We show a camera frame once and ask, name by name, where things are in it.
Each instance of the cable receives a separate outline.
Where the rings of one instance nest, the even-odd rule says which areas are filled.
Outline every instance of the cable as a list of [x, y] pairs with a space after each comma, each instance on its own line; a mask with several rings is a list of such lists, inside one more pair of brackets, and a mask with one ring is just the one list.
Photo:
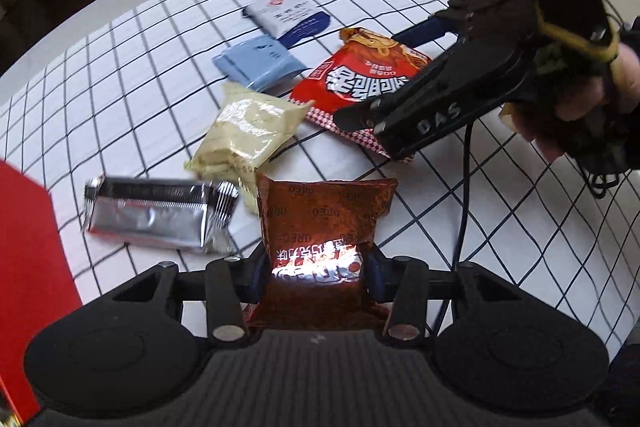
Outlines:
[[[471, 133], [474, 128], [474, 122], [466, 125], [465, 140], [463, 145], [462, 156], [462, 217], [460, 218], [460, 230], [458, 231], [458, 240], [456, 246], [453, 249], [453, 257], [451, 259], [451, 269], [455, 270], [456, 266], [460, 262], [460, 255], [462, 254], [462, 245], [465, 242], [466, 222], [469, 218], [469, 199], [471, 192]], [[433, 323], [432, 335], [437, 335], [440, 332], [444, 317], [447, 314], [447, 308], [449, 308], [450, 299], [443, 301], [440, 305], [438, 315]]]
[[578, 169], [580, 169], [582, 179], [584, 180], [584, 183], [587, 185], [587, 188], [591, 193], [591, 196], [593, 196], [597, 200], [603, 199], [604, 196], [607, 195], [607, 190], [609, 190], [610, 188], [614, 188], [620, 185], [620, 174], [613, 174], [614, 178], [611, 181], [608, 181], [607, 175], [605, 174], [592, 174], [591, 176], [589, 176], [584, 167], [580, 165], [580, 162], [576, 163], [578, 165]]
[[620, 15], [620, 12], [616, 9], [615, 6], [613, 6], [613, 3], [610, 0], [604, 0], [609, 7], [614, 11], [614, 13], [616, 14], [616, 17], [618, 18], [618, 23], [620, 24], [620, 27], [622, 28], [625, 24], [625, 19], [622, 15]]
[[619, 31], [621, 31], [624, 28], [624, 23], [620, 19], [618, 19], [616, 15], [613, 15], [613, 13], [607, 12], [607, 17], [615, 20], [616, 24], [618, 25]]

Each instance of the snack package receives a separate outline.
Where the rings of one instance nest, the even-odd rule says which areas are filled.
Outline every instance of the snack package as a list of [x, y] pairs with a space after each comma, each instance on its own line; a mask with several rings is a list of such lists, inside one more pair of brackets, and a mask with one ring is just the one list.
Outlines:
[[229, 255], [237, 199], [227, 181], [100, 176], [84, 186], [82, 227], [123, 243]]
[[388, 308], [366, 293], [364, 264], [396, 180], [275, 182], [257, 174], [271, 279], [248, 319], [255, 327], [382, 327]]
[[370, 130], [345, 132], [338, 128], [334, 112], [372, 96], [395, 92], [431, 59], [364, 28], [343, 28], [340, 38], [344, 45], [293, 89], [290, 100], [315, 100], [307, 120], [388, 156]]
[[329, 26], [331, 17], [308, 0], [257, 0], [242, 10], [283, 46], [317, 35]]
[[306, 66], [269, 35], [260, 35], [213, 58], [216, 67], [238, 84], [262, 92], [293, 78]]
[[295, 133], [312, 102], [296, 105], [233, 82], [224, 90], [224, 107], [184, 168], [237, 183], [244, 203], [257, 214], [256, 169]]

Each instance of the finger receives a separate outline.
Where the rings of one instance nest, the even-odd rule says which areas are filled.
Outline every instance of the finger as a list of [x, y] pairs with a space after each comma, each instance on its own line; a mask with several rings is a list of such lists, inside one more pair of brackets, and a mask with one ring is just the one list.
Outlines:
[[538, 138], [536, 147], [549, 163], [553, 163], [564, 154], [564, 151], [558, 147], [558, 144], [553, 139]]
[[618, 58], [611, 65], [613, 79], [620, 93], [622, 112], [632, 112], [640, 102], [640, 59], [626, 44], [618, 46]]
[[582, 118], [604, 99], [604, 83], [599, 76], [571, 86], [556, 105], [556, 116], [560, 120], [573, 121]]
[[537, 133], [534, 121], [521, 105], [516, 105], [513, 102], [505, 103], [498, 117], [502, 124], [513, 132], [522, 134], [526, 141], [531, 142], [535, 139]]
[[536, 139], [537, 132], [535, 126], [532, 124], [530, 118], [527, 118], [526, 114], [523, 114], [519, 111], [515, 111], [511, 114], [511, 121], [513, 121], [513, 127], [516, 132], [522, 134], [522, 137], [531, 143]]

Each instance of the orange oreo wrapper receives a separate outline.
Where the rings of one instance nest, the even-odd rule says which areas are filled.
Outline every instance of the orange oreo wrapper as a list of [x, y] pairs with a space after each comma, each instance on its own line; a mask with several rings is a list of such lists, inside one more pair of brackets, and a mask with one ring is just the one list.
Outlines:
[[307, 120], [388, 157], [369, 129], [345, 132], [338, 128], [334, 112], [367, 98], [395, 92], [431, 59], [365, 28], [343, 28], [340, 38], [344, 45], [294, 88], [290, 100], [299, 103], [315, 100]]
[[382, 328], [388, 307], [366, 292], [364, 264], [396, 180], [275, 182], [257, 173], [262, 238], [271, 278], [250, 309], [254, 327]]

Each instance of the white table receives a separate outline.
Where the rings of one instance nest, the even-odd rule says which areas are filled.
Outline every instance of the white table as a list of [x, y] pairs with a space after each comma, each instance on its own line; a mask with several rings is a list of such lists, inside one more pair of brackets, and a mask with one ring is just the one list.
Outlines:
[[[260, 34], [241, 17], [251, 1], [147, 0], [71, 45], [0, 108], [0, 154], [50, 190], [84, 302], [158, 261], [172, 259], [189, 270], [208, 262], [82, 235], [82, 186], [103, 171], [187, 176], [182, 165], [223, 102], [226, 80], [211, 59]], [[338, 49], [342, 26], [391, 34], [446, 0], [313, 1], [332, 15], [332, 24], [292, 49], [307, 73]], [[445, 36], [421, 49], [435, 56], [452, 42]], [[425, 148], [411, 164], [388, 162], [309, 123], [287, 145], [264, 169], [276, 179], [397, 177], [398, 193], [378, 226], [377, 243], [389, 256], [412, 255], [447, 269], [461, 214], [460, 136]], [[637, 174], [594, 201], [567, 158], [547, 166], [496, 112], [476, 124], [472, 154], [472, 215], [462, 259], [589, 325], [613, 356], [640, 313]], [[258, 220], [241, 205], [230, 230], [242, 253], [259, 241]], [[432, 321], [437, 306], [430, 310]], [[186, 313], [185, 324], [203, 334], [203, 307]]]

